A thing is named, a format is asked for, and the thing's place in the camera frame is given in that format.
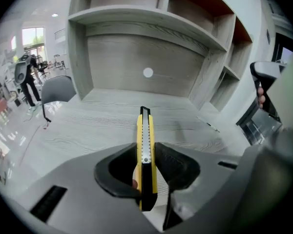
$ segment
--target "round white dot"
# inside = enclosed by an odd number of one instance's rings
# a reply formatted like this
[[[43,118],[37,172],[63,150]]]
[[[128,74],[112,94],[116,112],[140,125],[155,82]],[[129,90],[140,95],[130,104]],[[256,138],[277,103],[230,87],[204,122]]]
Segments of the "round white dot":
[[[150,78],[152,75],[153,75],[153,69],[151,68],[145,68],[143,70],[143,75],[146,77],[146,78]]]

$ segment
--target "wall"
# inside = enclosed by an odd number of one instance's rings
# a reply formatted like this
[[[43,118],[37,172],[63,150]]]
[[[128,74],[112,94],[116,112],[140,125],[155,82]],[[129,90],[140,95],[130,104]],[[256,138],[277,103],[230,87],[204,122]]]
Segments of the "wall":
[[[224,0],[237,14],[253,40],[250,61],[231,99],[222,110],[222,117],[236,123],[255,99],[255,86],[249,69],[256,60],[256,52],[261,31],[260,0]]]

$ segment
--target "yellow utility knife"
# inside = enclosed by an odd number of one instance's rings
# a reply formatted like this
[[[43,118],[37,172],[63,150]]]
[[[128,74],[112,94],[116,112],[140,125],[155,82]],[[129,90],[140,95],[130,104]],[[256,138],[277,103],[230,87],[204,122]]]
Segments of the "yellow utility knife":
[[[151,211],[157,199],[157,181],[153,117],[146,107],[140,108],[137,121],[136,181],[142,195],[139,208]]]

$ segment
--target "finger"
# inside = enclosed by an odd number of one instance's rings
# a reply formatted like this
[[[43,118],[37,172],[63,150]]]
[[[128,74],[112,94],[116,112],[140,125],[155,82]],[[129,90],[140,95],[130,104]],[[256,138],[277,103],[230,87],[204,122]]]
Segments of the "finger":
[[[263,104],[265,101],[266,101],[266,98],[264,96],[261,96],[259,99],[258,99],[259,103],[260,104]]]
[[[264,89],[262,87],[259,87],[257,89],[257,92],[258,92],[259,96],[262,96],[264,94]]]
[[[138,182],[136,180],[132,180],[132,187],[137,189],[138,188]]]

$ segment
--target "gray chair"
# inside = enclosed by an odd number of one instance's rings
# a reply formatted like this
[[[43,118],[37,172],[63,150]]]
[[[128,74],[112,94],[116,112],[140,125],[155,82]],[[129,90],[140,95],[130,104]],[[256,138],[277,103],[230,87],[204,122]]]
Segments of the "gray chair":
[[[43,117],[51,122],[44,112],[44,105],[54,101],[68,102],[76,94],[71,77],[57,76],[44,82],[41,92]]]

